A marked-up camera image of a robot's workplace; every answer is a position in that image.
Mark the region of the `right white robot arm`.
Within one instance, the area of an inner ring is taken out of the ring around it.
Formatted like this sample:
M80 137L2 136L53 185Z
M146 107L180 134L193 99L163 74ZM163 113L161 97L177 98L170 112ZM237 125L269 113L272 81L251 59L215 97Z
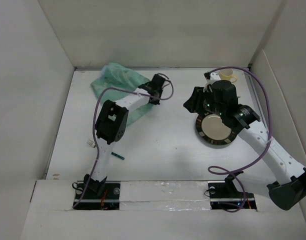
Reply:
M258 154L275 176L265 194L282 210L288 211L306 197L306 167L294 159L272 136L260 116L239 103L237 90L228 80L212 80L196 86L183 104L190 113L214 114L233 134L239 135Z

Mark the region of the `green patterned cloth napkin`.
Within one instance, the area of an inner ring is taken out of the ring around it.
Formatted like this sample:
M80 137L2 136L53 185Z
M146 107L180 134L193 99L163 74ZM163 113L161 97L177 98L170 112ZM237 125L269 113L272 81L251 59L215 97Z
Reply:
M118 63L109 63L103 67L101 70L101 75L99 78L95 79L91 84L91 88L95 94L96 98L99 98L101 93L110 87L127 90L129 92L135 92L136 88L142 84L149 82L148 78L142 76L136 71L126 68ZM117 101L126 97L128 93L120 92L116 90L108 90L100 100L103 104L106 100ZM152 104L143 105L133 112L128 114L127 127L153 108Z

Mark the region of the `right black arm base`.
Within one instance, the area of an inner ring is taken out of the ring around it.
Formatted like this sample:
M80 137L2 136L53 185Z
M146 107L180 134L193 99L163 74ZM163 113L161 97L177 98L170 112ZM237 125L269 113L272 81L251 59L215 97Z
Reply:
M209 198L211 210L234 212L239 207L248 210L257 210L254 194L246 192L234 185L234 178L228 175L224 180L209 181L204 196Z

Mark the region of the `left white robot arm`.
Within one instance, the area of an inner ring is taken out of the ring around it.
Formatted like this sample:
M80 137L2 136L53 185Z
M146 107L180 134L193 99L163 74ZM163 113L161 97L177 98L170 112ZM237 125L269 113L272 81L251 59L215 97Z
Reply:
M128 116L142 106L158 105L162 98L163 89L171 85L169 78L161 73L155 74L152 80L139 85L134 91L109 87L103 91L118 91L127 96L116 100L106 100L101 104L103 93L98 98L92 122L92 136L97 150L95 162L89 174L84 176L84 190L93 198L100 198L105 191L108 165L115 143L125 134Z

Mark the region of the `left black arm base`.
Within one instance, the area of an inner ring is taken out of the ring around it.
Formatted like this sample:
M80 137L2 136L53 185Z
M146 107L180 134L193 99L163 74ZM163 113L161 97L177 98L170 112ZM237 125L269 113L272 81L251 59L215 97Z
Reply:
M101 210L101 211L116 211L120 209L120 181L107 181L104 179L91 179L89 184L89 175L86 174L82 181L72 183L72 188L75 190L72 208L74 210Z

